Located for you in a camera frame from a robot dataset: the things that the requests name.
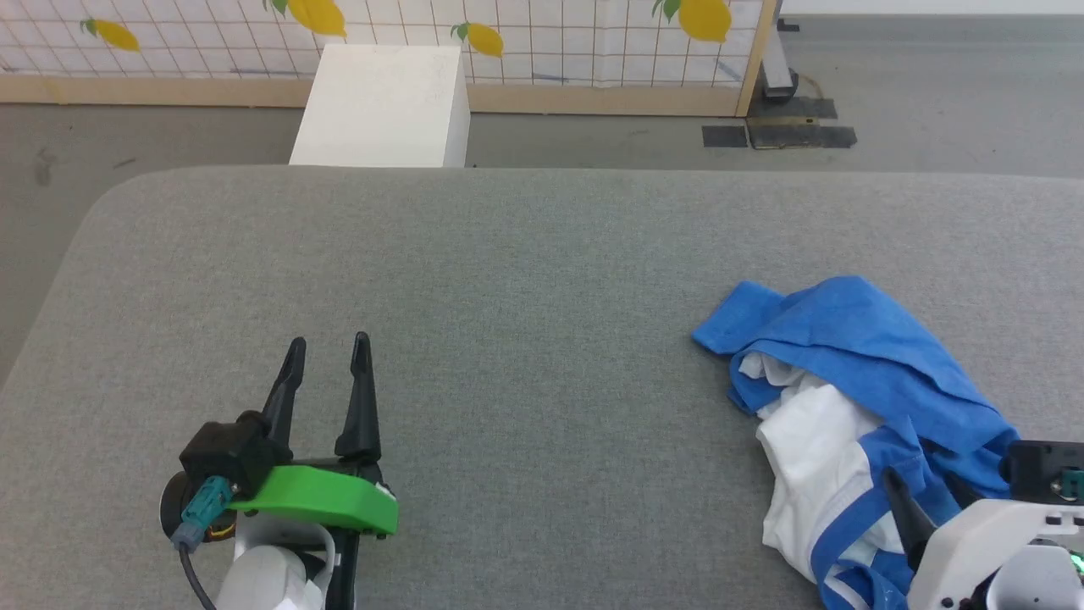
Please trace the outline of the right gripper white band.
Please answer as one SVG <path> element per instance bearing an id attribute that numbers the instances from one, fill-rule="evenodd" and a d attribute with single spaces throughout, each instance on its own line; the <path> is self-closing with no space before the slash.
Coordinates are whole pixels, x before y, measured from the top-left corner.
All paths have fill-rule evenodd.
<path id="1" fill-rule="evenodd" d="M 909 609 L 1080 609 L 1071 551 L 1048 543 L 1079 532 L 1080 507 L 986 499 L 945 472 L 963 511 L 937 528 L 895 468 L 885 468 L 882 481 L 907 564 L 917 570 Z"/>

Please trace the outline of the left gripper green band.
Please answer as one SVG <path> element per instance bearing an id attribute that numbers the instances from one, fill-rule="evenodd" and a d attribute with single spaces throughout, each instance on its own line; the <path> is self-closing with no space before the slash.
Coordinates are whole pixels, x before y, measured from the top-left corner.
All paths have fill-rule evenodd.
<path id="1" fill-rule="evenodd" d="M 287 445 L 296 393 L 304 380 L 307 343 L 294 337 L 260 413 L 269 441 Z M 352 387 L 347 418 L 335 441 L 341 460 L 313 460 L 271 468 L 251 498 L 235 496 L 229 509 L 266 512 L 302 524 L 354 530 L 364 535 L 398 533 L 400 507 L 379 467 L 382 440 L 373 354 L 367 332 L 354 335 Z"/>

